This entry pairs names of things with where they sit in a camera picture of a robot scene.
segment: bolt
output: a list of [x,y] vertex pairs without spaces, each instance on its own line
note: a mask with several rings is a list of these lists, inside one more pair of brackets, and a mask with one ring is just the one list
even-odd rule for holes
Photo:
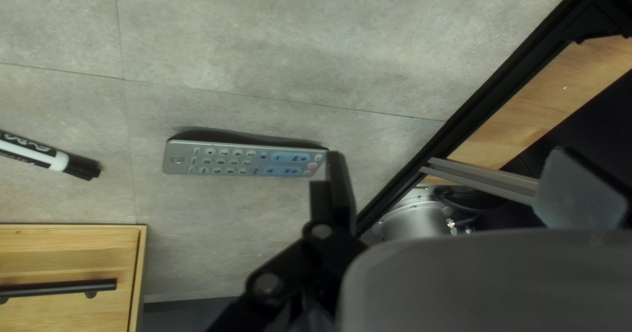
[[331,236],[334,230],[328,224],[319,223],[312,227],[312,236],[324,240]]
[[265,272],[255,280],[255,292],[259,295],[273,295],[281,288],[283,281],[273,272]]

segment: blue button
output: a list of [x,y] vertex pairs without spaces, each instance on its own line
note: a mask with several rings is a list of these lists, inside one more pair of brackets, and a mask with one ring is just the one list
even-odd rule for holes
[[300,167],[275,166],[275,167],[266,167],[264,169],[265,175],[294,176],[300,173],[301,173]]
[[311,160],[312,156],[307,153],[279,152],[270,157],[273,162],[279,163],[305,163]]

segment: gray tile floor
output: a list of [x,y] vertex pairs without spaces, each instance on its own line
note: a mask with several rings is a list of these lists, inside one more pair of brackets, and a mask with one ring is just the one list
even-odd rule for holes
[[322,142],[362,207],[560,0],[0,0],[0,128],[98,159],[0,159],[0,221],[147,223],[147,301],[233,296],[307,181],[161,173],[191,126]]

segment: drawer handle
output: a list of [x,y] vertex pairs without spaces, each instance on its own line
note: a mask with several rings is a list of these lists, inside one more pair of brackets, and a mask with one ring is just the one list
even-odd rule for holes
[[11,297],[84,293],[87,298],[93,298],[97,296],[97,292],[109,290],[116,290],[116,279],[0,286],[0,305],[7,302]]

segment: wooden drawer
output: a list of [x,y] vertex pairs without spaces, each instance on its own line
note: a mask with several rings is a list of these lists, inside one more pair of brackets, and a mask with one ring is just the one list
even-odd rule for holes
[[0,290],[15,285],[116,279],[116,289],[12,297],[0,331],[134,332],[140,304],[145,226],[0,225]]

